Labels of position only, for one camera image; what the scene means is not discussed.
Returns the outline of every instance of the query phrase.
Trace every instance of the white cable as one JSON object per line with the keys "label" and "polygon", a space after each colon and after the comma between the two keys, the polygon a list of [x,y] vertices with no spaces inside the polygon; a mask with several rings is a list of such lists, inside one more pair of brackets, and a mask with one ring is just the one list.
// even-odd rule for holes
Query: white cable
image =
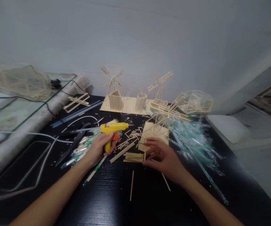
{"label": "white cable", "polygon": [[[56,138],[50,136],[50,135],[47,135],[47,134],[44,134],[44,133],[23,133],[23,132],[10,132],[10,131],[0,131],[0,133],[21,133],[21,134],[34,134],[34,135],[41,135],[41,136],[46,136],[46,137],[50,137],[54,140],[56,140]],[[63,140],[57,140],[59,142],[63,142],[63,143],[72,143],[73,141],[63,141]]]}
{"label": "white cable", "polygon": [[[80,120],[80,119],[86,118],[86,117],[92,117],[92,118],[94,118],[94,119],[97,121],[97,119],[96,119],[95,117],[93,117],[93,116],[83,116],[83,117],[81,117],[81,118],[79,118],[79,119],[73,121],[71,124],[75,123],[76,121],[78,121],[78,120]],[[15,196],[15,195],[19,195],[19,194],[21,194],[21,193],[23,193],[23,192],[26,192],[26,191],[34,190],[34,189],[38,186],[39,181],[40,181],[40,178],[41,178],[41,174],[42,174],[42,171],[43,171],[43,168],[44,168],[44,165],[45,165],[45,162],[46,162],[46,160],[47,160],[47,157],[49,156],[49,154],[50,154],[50,152],[51,152],[51,150],[52,150],[52,148],[53,148],[53,146],[54,146],[54,144],[56,143],[56,141],[57,141],[58,138],[59,138],[59,136],[55,138],[54,142],[52,143],[50,149],[48,150],[48,152],[47,152],[47,154],[46,154],[46,156],[45,156],[45,158],[44,158],[44,160],[43,160],[43,163],[42,163],[42,165],[41,165],[40,172],[39,172],[39,175],[38,175],[36,184],[35,184],[33,187],[28,187],[28,188],[25,188],[25,189],[22,189],[22,190],[19,190],[19,191],[15,191],[15,192],[12,192],[12,193],[9,193],[9,194],[6,194],[6,195],[1,195],[1,196],[0,196],[0,201],[1,201],[1,200],[4,200],[4,199],[7,199],[7,198],[10,198],[10,197],[13,197],[13,196]]]}

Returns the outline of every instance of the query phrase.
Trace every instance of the black wooden desk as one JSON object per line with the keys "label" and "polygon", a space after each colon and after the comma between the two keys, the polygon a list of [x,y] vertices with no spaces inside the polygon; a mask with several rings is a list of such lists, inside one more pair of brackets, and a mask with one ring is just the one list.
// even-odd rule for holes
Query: black wooden desk
{"label": "black wooden desk", "polygon": [[[91,96],[89,102],[103,99],[103,97]],[[129,117],[135,127],[143,126],[148,119],[140,115],[105,112],[99,111],[99,109],[100,107],[96,107],[82,116],[105,117],[103,123],[114,118],[124,122]],[[62,110],[58,116],[63,118],[67,116],[67,113]],[[87,121],[93,122],[94,119],[85,118],[83,122]],[[54,135],[63,129],[63,125],[52,129],[49,124],[41,132]],[[212,172],[210,175],[230,202],[227,208],[245,225],[271,225],[271,199],[242,167],[217,133],[212,128],[208,130],[208,133],[213,138],[212,145],[219,154],[224,156],[223,160],[219,160],[219,164],[226,176],[220,177]],[[42,136],[36,136],[33,141],[35,140],[51,141],[50,138]],[[54,165],[54,161],[59,159],[60,153],[67,147],[68,145],[65,143],[57,142],[55,144],[35,190],[0,201],[0,225],[9,224],[67,172],[68,169],[61,170],[60,165],[57,167]],[[56,225],[208,225],[194,201],[178,185],[168,180],[171,188],[171,192],[169,192],[161,173],[144,168],[141,164],[124,163],[122,157],[110,164],[109,160],[113,155],[104,161],[85,187],[78,186]],[[186,168],[213,196],[221,201],[197,165],[189,162],[186,164]],[[133,194],[130,202],[133,170]],[[29,181],[27,181],[29,184],[34,183],[38,171],[39,167],[30,175]]]}

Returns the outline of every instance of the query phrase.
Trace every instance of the wooden frame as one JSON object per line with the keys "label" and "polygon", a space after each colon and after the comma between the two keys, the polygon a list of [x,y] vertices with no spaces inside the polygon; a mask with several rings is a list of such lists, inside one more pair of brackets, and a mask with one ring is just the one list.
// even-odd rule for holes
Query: wooden frame
{"label": "wooden frame", "polygon": [[[63,107],[63,109],[67,112],[70,113],[72,110],[74,110],[76,107],[78,107],[79,105],[85,105],[87,107],[90,106],[90,104],[88,102],[86,102],[86,100],[90,98],[88,93],[83,94],[82,96],[75,98],[75,97],[68,97],[68,99],[70,99],[72,102],[66,106]],[[75,106],[73,106],[70,110],[67,110],[70,106],[72,106],[73,104],[76,104]]]}
{"label": "wooden frame", "polygon": [[169,144],[169,140],[167,138],[168,129],[162,127],[160,125],[156,125],[151,122],[145,122],[145,126],[142,132],[141,139],[139,141],[138,150],[145,152],[150,149],[150,147],[145,146],[143,143],[146,142],[147,137],[158,137],[166,144]]}

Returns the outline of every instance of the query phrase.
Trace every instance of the wooden base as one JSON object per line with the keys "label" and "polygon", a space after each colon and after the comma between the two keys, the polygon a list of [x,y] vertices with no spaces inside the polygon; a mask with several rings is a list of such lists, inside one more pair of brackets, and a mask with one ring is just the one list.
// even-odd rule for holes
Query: wooden base
{"label": "wooden base", "polygon": [[[124,97],[124,106],[123,106],[123,113],[126,114],[137,114],[137,115],[147,115],[146,111],[144,109],[141,110],[136,110],[135,109],[135,103],[136,103],[136,98],[135,97]],[[146,100],[146,109],[150,109],[150,103],[153,100]]]}
{"label": "wooden base", "polygon": [[108,98],[108,96],[106,96],[100,110],[122,113],[123,112],[123,107],[120,110],[111,109],[110,104],[109,104],[109,98]]}
{"label": "wooden base", "polygon": [[166,144],[169,144],[169,140],[167,138],[168,129],[161,126],[155,126],[154,123],[151,122],[145,122],[145,126],[142,132],[141,140],[138,145],[138,149],[140,151],[148,151],[150,147],[143,145],[143,143],[146,142],[147,137],[158,137],[161,140],[163,140]]}

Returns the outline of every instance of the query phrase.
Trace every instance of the windmill model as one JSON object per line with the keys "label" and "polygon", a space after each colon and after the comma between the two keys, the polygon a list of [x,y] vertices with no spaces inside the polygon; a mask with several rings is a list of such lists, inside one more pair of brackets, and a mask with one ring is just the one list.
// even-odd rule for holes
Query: windmill model
{"label": "windmill model", "polygon": [[166,144],[169,143],[170,118],[179,119],[185,122],[190,121],[188,120],[187,115],[176,111],[176,108],[182,105],[184,101],[184,94],[181,93],[170,106],[164,106],[162,103],[151,103],[150,109],[154,112],[152,118],[155,119],[155,123],[148,122],[150,119],[146,121],[138,146],[139,150],[146,152],[150,148],[143,145],[143,143],[146,142],[147,137],[158,137]]}
{"label": "windmill model", "polygon": [[116,75],[111,76],[110,72],[104,66],[102,66],[101,69],[106,75],[110,76],[110,79],[104,85],[104,86],[108,85],[108,89],[100,110],[122,112],[124,98],[122,98],[120,93],[120,91],[122,92],[122,85],[117,81],[117,78],[123,74],[123,70],[120,70]]}
{"label": "windmill model", "polygon": [[173,73],[168,72],[167,74],[165,74],[163,77],[161,77],[160,79],[157,79],[151,86],[148,87],[148,94],[149,93],[156,93],[155,99],[154,99],[154,103],[156,104],[162,104],[163,106],[167,106],[168,102],[167,101],[163,101],[162,100],[162,92],[165,89],[163,86],[163,83],[168,80],[170,77],[173,76]]}

